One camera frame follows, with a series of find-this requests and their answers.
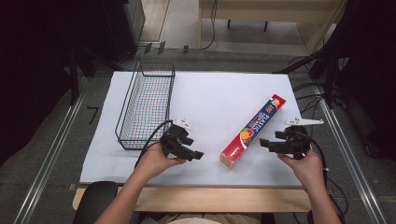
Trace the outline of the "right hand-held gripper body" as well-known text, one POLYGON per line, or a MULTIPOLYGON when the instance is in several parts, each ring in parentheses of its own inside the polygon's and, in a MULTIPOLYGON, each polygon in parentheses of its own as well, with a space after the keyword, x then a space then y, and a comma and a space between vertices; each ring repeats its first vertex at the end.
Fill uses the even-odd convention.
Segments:
POLYGON ((285 121, 287 128, 283 131, 285 146, 281 154, 291 154, 295 160, 300 160, 311 148, 313 140, 308 136, 306 126, 321 125, 322 119, 293 119, 285 121))

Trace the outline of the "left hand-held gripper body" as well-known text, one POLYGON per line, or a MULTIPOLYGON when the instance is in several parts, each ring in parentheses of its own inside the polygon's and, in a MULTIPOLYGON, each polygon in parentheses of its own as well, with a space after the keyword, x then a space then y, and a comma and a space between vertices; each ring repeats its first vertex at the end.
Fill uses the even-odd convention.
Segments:
POLYGON ((189 131, 191 130, 192 127, 185 120, 173 120, 169 128, 165 131, 160 139, 160 144, 163 148, 163 154, 165 156, 173 154, 177 157, 178 149, 181 146, 186 146, 181 144, 181 139, 184 137, 188 137, 189 131))

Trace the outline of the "red and blue plastic wrap box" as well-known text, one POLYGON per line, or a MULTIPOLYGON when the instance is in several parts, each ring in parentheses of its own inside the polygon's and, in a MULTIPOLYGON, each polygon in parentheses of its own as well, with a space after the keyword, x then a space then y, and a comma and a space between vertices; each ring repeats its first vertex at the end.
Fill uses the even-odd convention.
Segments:
POLYGON ((262 129, 270 122, 272 117, 285 103, 285 99, 274 94, 236 135, 230 144, 222 150, 219 160, 229 169, 233 169, 248 146, 254 142, 262 129))

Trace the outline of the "black wire basket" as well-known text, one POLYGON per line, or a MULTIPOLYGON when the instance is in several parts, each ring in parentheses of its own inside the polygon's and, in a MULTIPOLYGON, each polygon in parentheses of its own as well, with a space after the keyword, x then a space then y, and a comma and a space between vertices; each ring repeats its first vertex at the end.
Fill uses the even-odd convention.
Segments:
POLYGON ((173 63, 137 64, 115 129, 125 150, 141 150, 160 140, 168 126, 175 77, 173 63))

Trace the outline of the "person's left hand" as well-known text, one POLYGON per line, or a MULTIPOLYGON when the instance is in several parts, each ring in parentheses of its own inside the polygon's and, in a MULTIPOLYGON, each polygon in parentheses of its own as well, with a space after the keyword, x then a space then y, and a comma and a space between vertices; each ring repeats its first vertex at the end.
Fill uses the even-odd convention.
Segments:
POLYGON ((134 176, 139 181, 147 183, 151 178, 160 175, 167 169, 185 162, 185 160, 180 158, 167 158, 163 154, 162 146, 159 143, 156 143, 146 150, 134 169, 134 176))

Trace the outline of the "person's right hand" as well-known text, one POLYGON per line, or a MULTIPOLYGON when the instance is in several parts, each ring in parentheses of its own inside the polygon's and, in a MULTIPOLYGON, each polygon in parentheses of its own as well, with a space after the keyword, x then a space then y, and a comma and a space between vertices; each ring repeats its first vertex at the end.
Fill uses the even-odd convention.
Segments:
POLYGON ((307 193, 325 189, 321 158, 312 149, 300 160, 285 154, 278 154, 277 157, 292 169, 307 193))

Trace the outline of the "white table sheet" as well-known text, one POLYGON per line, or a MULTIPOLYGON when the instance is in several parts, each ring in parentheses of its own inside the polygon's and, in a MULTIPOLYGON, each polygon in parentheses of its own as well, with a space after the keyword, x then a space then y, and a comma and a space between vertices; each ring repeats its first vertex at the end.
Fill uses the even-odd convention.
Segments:
MULTIPOLYGON (((116 72, 101 118, 83 163, 80 180, 124 183, 139 156, 125 150, 115 130, 132 75, 116 72)), ((172 167, 150 180, 152 186, 254 186, 298 187, 292 170, 276 154, 254 141, 234 168, 220 162, 221 151, 237 136, 273 95, 286 103, 263 128, 261 136, 273 140, 277 131, 300 115, 290 80, 285 75, 221 72, 176 73, 171 96, 171 119, 184 119, 192 127, 192 149, 203 152, 200 160, 172 167)))

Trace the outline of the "person's legs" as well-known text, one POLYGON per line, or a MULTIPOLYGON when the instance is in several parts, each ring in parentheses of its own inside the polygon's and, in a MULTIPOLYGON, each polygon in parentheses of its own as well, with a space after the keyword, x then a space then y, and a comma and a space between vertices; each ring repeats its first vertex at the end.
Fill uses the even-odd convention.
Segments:
POLYGON ((255 215, 209 213, 151 213, 145 214, 138 224, 261 224, 255 215))

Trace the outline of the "black chair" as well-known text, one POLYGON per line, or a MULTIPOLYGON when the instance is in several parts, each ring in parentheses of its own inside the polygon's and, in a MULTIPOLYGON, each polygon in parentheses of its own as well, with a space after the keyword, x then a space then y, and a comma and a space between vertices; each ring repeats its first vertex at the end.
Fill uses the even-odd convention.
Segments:
POLYGON ((99 181, 90 184, 84 191, 73 224, 93 224, 118 194, 118 184, 99 181))

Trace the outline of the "black curtain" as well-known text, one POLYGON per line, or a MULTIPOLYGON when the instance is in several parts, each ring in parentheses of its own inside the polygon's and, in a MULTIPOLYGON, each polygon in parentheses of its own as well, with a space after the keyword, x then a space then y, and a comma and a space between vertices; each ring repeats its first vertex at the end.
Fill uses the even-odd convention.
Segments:
POLYGON ((347 59, 334 84, 367 153, 396 161, 396 0, 347 0, 322 53, 347 59))
POLYGON ((73 78, 70 54, 108 42, 104 0, 0 0, 0 165, 25 147, 73 78))

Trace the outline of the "black cabinet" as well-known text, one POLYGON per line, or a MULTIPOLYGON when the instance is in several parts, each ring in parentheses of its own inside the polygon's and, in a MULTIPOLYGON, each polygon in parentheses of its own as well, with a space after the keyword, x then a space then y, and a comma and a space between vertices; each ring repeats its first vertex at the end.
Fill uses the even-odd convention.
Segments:
POLYGON ((103 0, 115 49, 114 59, 134 54, 146 21, 142 0, 103 0))

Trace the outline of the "light wooden desk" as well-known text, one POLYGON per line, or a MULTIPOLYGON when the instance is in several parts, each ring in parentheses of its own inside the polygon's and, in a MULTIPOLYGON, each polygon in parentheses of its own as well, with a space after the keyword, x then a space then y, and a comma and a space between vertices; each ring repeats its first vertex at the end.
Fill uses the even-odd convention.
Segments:
POLYGON ((216 18, 295 22, 309 54, 342 17, 348 0, 217 0, 216 18))

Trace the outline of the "aluminium rail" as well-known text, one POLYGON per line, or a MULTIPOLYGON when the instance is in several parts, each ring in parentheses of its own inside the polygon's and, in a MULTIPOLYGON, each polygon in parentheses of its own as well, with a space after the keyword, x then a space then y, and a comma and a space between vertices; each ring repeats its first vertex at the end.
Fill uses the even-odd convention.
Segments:
POLYGON ((351 146, 347 141, 337 117, 327 106, 327 103, 324 100, 320 101, 320 106, 327 123, 332 130, 332 135, 335 138, 337 146, 343 155, 344 161, 346 162, 346 167, 361 197, 362 203, 368 213, 369 218, 373 224, 388 224, 379 206, 378 200, 371 186, 369 185, 369 182, 367 181, 367 178, 365 177, 351 146))
POLYGON ((78 84, 78 98, 73 105, 68 107, 61 126, 50 145, 49 151, 40 166, 33 184, 28 189, 27 194, 24 197, 21 208, 15 220, 13 221, 13 224, 28 224, 33 212, 35 211, 35 207, 50 178, 50 173, 52 172, 53 167, 63 149, 64 141, 69 134, 72 124, 81 107, 86 90, 89 86, 89 79, 87 77, 83 77, 78 84))

